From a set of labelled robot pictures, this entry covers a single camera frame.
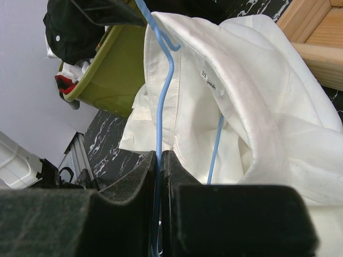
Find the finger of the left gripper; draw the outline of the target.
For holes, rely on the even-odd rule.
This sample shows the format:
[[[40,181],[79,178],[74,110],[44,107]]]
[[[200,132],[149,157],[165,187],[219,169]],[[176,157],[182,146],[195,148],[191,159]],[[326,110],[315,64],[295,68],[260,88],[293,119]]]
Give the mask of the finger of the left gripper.
[[[139,13],[125,1],[48,1],[47,13],[52,19],[81,17],[97,26],[145,25]]]

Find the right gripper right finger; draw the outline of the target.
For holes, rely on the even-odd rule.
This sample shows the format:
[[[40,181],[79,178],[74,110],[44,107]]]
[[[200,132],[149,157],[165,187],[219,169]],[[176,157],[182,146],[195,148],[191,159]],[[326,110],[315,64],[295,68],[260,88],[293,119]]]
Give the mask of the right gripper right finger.
[[[319,239],[300,195],[282,185],[202,185],[162,155],[164,256],[315,256]]]

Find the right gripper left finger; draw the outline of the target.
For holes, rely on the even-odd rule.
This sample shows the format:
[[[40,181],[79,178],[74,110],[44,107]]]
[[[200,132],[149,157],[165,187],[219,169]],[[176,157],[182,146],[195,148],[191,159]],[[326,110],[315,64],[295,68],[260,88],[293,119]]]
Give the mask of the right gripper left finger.
[[[1,256],[150,256],[155,152],[102,191],[1,190]]]

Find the blue wire hanger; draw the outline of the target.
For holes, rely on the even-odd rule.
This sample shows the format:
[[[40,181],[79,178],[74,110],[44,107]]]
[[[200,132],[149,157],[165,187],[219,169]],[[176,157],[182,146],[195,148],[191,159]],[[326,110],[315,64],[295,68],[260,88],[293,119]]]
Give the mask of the blue wire hanger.
[[[177,243],[173,243],[173,239],[177,238],[176,234],[173,234],[173,216],[172,211],[169,210],[169,200],[172,199],[173,189],[168,188],[169,183],[169,163],[165,160],[168,157],[167,154],[163,154],[163,108],[167,92],[172,81],[175,63],[172,51],[178,51],[180,45],[172,43],[172,40],[165,29],[158,25],[154,16],[146,6],[144,1],[136,2],[143,16],[146,18],[151,30],[154,32],[156,40],[160,45],[161,50],[164,52],[168,63],[169,71],[166,76],[166,81],[161,89],[158,104],[156,106],[156,181],[155,181],[155,199],[154,199],[154,211],[153,211],[153,225],[152,225],[152,255],[159,256],[159,225],[158,222],[162,222],[163,231],[163,254],[164,256],[225,256],[224,251],[219,249],[219,240],[222,237],[222,233],[218,229],[210,228],[211,232],[215,234],[204,242],[200,242],[199,239],[194,238],[192,241],[196,244],[195,249],[186,251],[182,246]],[[218,186],[213,184],[214,169],[219,166],[220,158],[223,157],[223,140],[221,139],[223,126],[225,124],[224,116],[220,116],[217,135],[213,147],[213,153],[211,158],[210,170],[207,178],[207,185],[195,185],[193,178],[190,179],[189,185],[186,186],[191,193],[196,190],[199,191],[198,196],[202,203],[209,203],[209,212],[213,212],[215,207],[218,206],[219,201],[215,199],[214,193],[218,191]]]

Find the white shirt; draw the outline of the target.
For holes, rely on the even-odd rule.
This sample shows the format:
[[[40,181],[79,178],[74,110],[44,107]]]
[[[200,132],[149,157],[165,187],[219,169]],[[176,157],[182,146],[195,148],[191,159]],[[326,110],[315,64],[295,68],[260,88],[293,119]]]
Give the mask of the white shirt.
[[[205,184],[283,184],[307,204],[318,256],[342,256],[342,122],[268,16],[153,12],[180,49],[163,105],[163,150]]]

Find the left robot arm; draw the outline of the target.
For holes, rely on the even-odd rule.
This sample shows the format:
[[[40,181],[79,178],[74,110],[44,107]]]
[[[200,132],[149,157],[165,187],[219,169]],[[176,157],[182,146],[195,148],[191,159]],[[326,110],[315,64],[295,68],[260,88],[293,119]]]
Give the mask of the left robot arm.
[[[134,1],[1,1],[1,187],[40,180],[96,109],[130,115],[145,29]]]

